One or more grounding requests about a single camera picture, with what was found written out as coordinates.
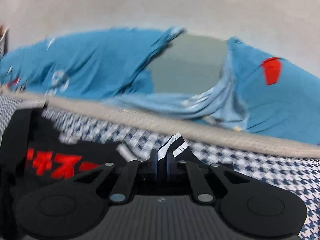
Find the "fabric pile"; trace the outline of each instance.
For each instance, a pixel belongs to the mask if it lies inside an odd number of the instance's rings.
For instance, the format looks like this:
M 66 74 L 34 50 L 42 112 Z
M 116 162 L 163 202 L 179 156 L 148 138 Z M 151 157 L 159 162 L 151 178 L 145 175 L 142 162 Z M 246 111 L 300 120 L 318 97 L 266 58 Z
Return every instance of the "fabric pile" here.
M 1 131 L 4 131 L 20 102 L 19 99 L 0 95 L 0 111 L 6 113 L 0 116 Z M 184 140 L 180 134 L 166 136 L 56 108 L 45 109 L 42 117 L 46 120 L 41 118 L 40 120 L 47 128 L 44 131 L 45 135 L 42 133 L 37 135 L 47 139 L 48 135 L 51 135 L 51 138 L 54 135 L 56 138 L 55 145 L 63 143 L 64 145 L 61 145 L 61 147 L 64 149 L 74 145 L 79 140 L 96 142 L 95 147 L 111 150 L 115 155 L 130 160 L 132 157 L 134 159 L 147 159 L 152 149 L 158 149 L 163 154 L 162 152 L 168 151 L 171 146 L 170 150 L 176 152 L 176 154 L 192 153 L 198 160 L 207 164 L 233 162 L 236 171 L 297 194 L 308 208 L 308 217 L 301 230 L 300 237 L 307 240 L 319 238 L 319 160 L 275 157 L 208 145 Z M 38 140 L 38 144 L 33 144 L 34 148 L 38 147 L 37 149 L 40 149 L 39 147 L 42 146 L 41 149 L 43 150 L 43 146 L 48 147 L 47 144 L 41 144 L 41 141 Z M 85 158 L 84 161 L 94 163 L 99 158 L 104 158 L 104 155 L 92 155 Z
M 18 92 L 320 142 L 319 79 L 238 38 L 224 42 L 181 28 L 76 33 L 4 55 L 0 82 Z

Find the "beige fabric edge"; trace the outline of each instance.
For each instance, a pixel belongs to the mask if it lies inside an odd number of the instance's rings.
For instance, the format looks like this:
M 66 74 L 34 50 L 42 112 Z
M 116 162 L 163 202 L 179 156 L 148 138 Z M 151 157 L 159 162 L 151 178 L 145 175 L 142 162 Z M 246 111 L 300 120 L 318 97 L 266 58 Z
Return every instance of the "beige fabric edge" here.
M 103 106 L 93 101 L 49 97 L 32 93 L 3 92 L 21 99 L 46 100 L 49 106 L 77 114 L 132 126 L 165 135 L 179 132 L 185 139 L 201 141 L 210 145 L 230 147 L 244 151 L 296 158 L 320 158 L 320 147 L 296 141 L 234 132 L 217 127 L 204 126 L 191 121 L 171 119 L 140 110 L 119 109 Z

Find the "blue cloth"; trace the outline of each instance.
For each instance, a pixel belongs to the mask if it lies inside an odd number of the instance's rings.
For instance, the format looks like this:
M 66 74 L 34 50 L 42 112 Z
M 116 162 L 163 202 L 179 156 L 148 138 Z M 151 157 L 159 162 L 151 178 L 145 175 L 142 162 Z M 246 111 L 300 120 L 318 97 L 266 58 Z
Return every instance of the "blue cloth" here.
M 226 128 L 246 129 L 247 114 L 243 104 L 235 95 L 235 76 L 232 73 L 232 55 L 223 66 L 222 78 L 217 85 L 201 95 L 190 94 L 119 94 L 102 101 L 113 105 L 135 109 L 146 109 L 173 118 L 193 119 L 196 122 L 220 125 Z
M 0 81 L 20 77 L 13 90 L 24 85 L 31 92 L 83 99 L 151 93 L 150 73 L 144 68 L 179 33 L 173 28 L 123 28 L 47 39 L 6 54 Z
M 249 113 L 247 131 L 318 144 L 320 79 L 281 58 L 277 83 L 266 85 L 261 63 L 273 55 L 237 38 L 231 38 L 228 46 L 233 55 L 236 94 Z

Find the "checkered fabric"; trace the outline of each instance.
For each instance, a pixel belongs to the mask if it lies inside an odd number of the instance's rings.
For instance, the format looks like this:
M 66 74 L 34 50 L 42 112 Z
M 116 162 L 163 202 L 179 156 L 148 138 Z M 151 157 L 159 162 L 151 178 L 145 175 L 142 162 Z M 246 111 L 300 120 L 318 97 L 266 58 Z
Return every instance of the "checkered fabric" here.
M 0 95 L 0 135 L 19 102 Z M 100 143 L 110 139 L 122 141 L 140 158 L 148 158 L 151 149 L 159 149 L 170 138 L 60 109 L 46 109 L 43 116 L 52 120 L 67 137 Z M 186 142 L 198 159 L 205 163 L 233 162 L 236 171 L 297 194 L 308 208 L 300 238 L 320 240 L 320 160 L 274 157 L 201 142 Z

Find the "black and white striped fabric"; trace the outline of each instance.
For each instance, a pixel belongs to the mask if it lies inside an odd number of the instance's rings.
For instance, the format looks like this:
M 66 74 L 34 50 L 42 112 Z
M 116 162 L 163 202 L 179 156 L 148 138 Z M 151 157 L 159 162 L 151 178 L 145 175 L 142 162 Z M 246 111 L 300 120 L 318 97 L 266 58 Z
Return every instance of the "black and white striped fabric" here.
M 185 142 L 180 133 L 176 133 L 159 148 L 158 159 L 164 158 L 167 152 L 173 152 L 173 156 L 177 157 L 179 154 L 188 151 L 191 151 L 188 143 Z
M 0 135 L 19 102 L 0 95 Z M 99 143 L 122 142 L 118 151 L 127 156 L 127 160 L 147 159 L 155 148 L 159 150 L 159 156 L 164 156 L 167 149 L 177 158 L 191 152 L 207 164 L 233 162 L 236 171 L 297 194 L 308 208 L 300 237 L 320 240 L 320 160 L 275 157 L 185 141 L 179 133 L 165 136 L 54 108 L 46 109 L 43 116 L 54 122 L 62 133 L 61 140 L 66 143 L 73 143 L 77 138 Z

